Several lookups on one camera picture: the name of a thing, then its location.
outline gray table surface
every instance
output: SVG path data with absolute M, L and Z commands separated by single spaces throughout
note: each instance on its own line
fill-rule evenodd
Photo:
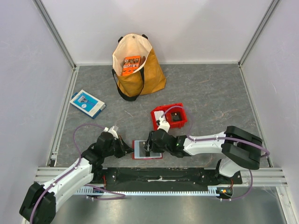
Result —
M 236 196 L 246 188 L 234 188 Z M 94 201 L 72 196 L 52 224 L 286 224 L 275 188 L 253 188 L 244 199 L 207 196 L 127 196 Z
M 210 135 L 233 125 L 255 135 L 258 134 L 253 112 L 236 64 L 177 64 L 161 65 L 167 78 L 165 89 L 140 96 L 135 102 L 123 100 L 116 89 L 111 66 L 81 66 L 74 92 L 87 91 L 106 103 L 106 108 L 95 119 L 70 106 L 57 156 L 57 167 L 69 166 L 78 157 L 73 143 L 75 128 L 84 123 L 111 127 L 117 125 L 118 133 L 128 145 L 132 140 L 146 140 L 153 124 L 150 112 L 159 105 L 183 103 L 195 121 L 191 134 Z M 181 129 L 169 131 L 173 135 L 186 134 L 191 121 Z M 86 126 L 76 133 L 80 150 L 84 151 L 97 140 L 102 130 Z M 215 167 L 222 155 L 198 154 L 176 158 L 164 153 L 161 160 L 133 160 L 131 155 L 120 159 L 106 158 L 104 167 Z M 261 167 L 267 167 L 266 159 Z

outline canvas bag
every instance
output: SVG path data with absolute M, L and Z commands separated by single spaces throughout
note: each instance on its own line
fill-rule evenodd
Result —
M 134 73 L 122 76 L 124 59 L 131 56 L 140 56 L 140 58 L 145 56 L 145 62 Z M 135 101 L 139 95 L 164 89 L 166 78 L 146 35 L 128 34 L 121 37 L 112 57 L 113 78 L 118 93 L 124 100 Z

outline white panel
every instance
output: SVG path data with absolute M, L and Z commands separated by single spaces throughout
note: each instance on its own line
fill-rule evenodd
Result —
M 266 144 L 299 208 L 299 1 L 283 0 L 243 67 Z
M 271 0 L 43 0 L 76 63 L 112 63 L 117 40 L 149 37 L 161 63 L 238 61 Z
M 0 223 L 18 214 L 44 166 L 71 67 L 31 0 L 0 2 Z

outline red basket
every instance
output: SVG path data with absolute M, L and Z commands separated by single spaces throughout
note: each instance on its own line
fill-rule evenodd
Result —
M 157 106 L 152 112 L 150 112 L 151 118 L 153 120 L 153 126 L 154 126 L 154 131 L 158 129 L 157 121 L 155 118 L 155 111 L 166 111 L 168 108 L 172 106 L 183 106 L 182 103 L 178 104 L 170 104 L 170 105 L 164 105 L 164 106 Z M 171 113 L 176 113 L 179 112 L 181 114 L 182 120 L 181 121 L 172 121 L 171 119 Z M 170 124 L 170 128 L 181 128 L 185 125 L 185 123 L 188 121 L 185 110 L 182 108 L 172 108 L 170 111 L 168 111 L 165 114 L 166 121 Z

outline orange box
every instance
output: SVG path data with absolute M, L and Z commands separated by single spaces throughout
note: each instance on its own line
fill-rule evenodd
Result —
M 128 76 L 139 68 L 140 56 L 125 57 L 122 76 Z

